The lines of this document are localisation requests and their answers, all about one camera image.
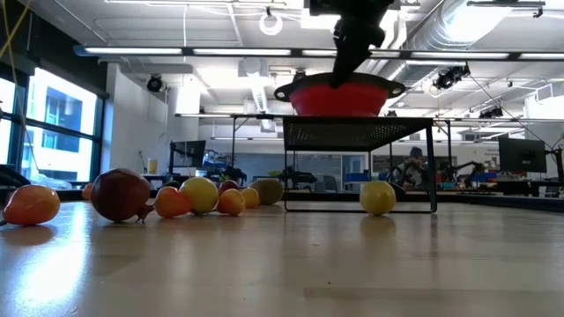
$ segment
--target red onion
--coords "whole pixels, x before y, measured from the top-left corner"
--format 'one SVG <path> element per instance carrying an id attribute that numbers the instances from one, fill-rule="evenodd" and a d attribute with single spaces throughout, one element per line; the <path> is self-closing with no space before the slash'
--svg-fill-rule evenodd
<path id="1" fill-rule="evenodd" d="M 96 211 L 106 219 L 121 222 L 137 215 L 137 221 L 145 222 L 153 210 L 152 205 L 145 204 L 150 194 L 149 182 L 143 176 L 125 168 L 116 168 L 96 178 L 91 201 Z"/>

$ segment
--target security camera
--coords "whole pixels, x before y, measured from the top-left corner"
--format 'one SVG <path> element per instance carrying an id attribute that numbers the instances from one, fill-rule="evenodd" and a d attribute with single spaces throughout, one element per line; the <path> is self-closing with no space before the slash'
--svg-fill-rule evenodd
<path id="1" fill-rule="evenodd" d="M 151 79 L 147 82 L 147 89 L 149 92 L 163 92 L 165 88 L 165 84 L 162 81 L 162 75 L 152 74 Z"/>

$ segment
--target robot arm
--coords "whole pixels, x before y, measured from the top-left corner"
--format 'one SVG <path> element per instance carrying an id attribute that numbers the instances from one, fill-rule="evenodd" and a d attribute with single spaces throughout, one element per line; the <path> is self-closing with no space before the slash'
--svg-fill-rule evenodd
<path id="1" fill-rule="evenodd" d="M 337 47 L 330 83 L 333 88 L 344 84 L 354 70 L 371 56 L 370 45 L 377 48 L 382 45 L 386 34 L 380 28 L 380 22 L 393 3 L 395 0 L 310 0 L 309 12 L 312 16 L 341 16 L 333 32 Z"/>

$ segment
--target computer monitor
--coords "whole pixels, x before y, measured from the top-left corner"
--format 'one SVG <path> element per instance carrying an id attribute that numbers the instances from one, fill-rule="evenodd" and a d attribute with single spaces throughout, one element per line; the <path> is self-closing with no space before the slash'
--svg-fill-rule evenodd
<path id="1" fill-rule="evenodd" d="M 174 154 L 173 167 L 202 167 L 205 141 L 174 142 L 170 146 Z"/>
<path id="2" fill-rule="evenodd" d="M 500 137 L 500 169 L 503 172 L 546 173 L 543 141 Z"/>

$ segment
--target yellow cable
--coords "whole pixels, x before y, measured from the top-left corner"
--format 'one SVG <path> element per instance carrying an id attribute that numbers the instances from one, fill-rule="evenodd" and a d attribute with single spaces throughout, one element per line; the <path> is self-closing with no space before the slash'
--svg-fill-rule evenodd
<path id="1" fill-rule="evenodd" d="M 29 11 L 29 7 L 31 6 L 32 2 L 33 2 L 33 0 L 29 0 L 27 2 L 26 8 L 24 9 L 24 11 L 19 16 L 18 22 L 16 22 L 16 25 L 14 26 L 14 29 L 11 31 L 11 33 L 9 32 L 9 29 L 8 29 L 8 26 L 7 26 L 8 21 L 6 21 L 6 23 L 5 23 L 6 24 L 6 35 L 8 36 L 8 40 L 2 46 L 2 50 L 0 50 L 0 58 L 2 58 L 2 56 L 4 56 L 4 52 L 11 45 L 11 40 L 13 40 L 14 36 L 16 36 L 16 32 L 18 31 L 19 27 L 21 26 L 21 23 L 24 21 L 24 18 L 26 17 L 26 14 Z M 6 2 L 3 0 L 2 3 L 4 5 L 4 12 L 6 12 L 6 10 L 7 10 Z"/>
<path id="2" fill-rule="evenodd" d="M 6 36 L 10 37 L 10 27 L 8 26 L 8 10 L 7 10 L 7 7 L 6 7 L 6 0 L 2 0 L 2 4 L 4 6 L 4 9 L 3 9 L 4 28 L 5 28 L 5 31 L 6 31 Z M 16 31 L 17 31 L 17 28 L 14 28 L 12 34 L 15 34 Z M 17 85 L 18 84 L 18 77 L 17 77 L 17 74 L 16 74 L 16 63 L 14 62 L 13 52 L 11 51 L 11 39 L 8 39 L 5 46 L 8 48 L 8 56 L 10 57 L 11 75 L 13 77 L 14 84 Z M 18 105 L 19 119 L 21 120 L 21 125 L 24 128 L 24 131 L 26 132 L 27 142 L 29 144 L 32 144 L 31 137 L 29 136 L 29 131 L 27 130 L 26 114 L 24 114 L 24 106 L 22 105 L 22 98 L 19 95 L 19 90 L 16 90 L 15 98 L 16 98 L 17 105 Z M 35 168 L 37 168 L 37 170 L 39 171 L 39 167 L 37 166 L 37 160 L 35 159 L 35 154 L 33 154 L 33 146 L 30 145 L 29 151 L 32 154 L 32 159 L 33 159 L 33 162 L 35 164 Z"/>

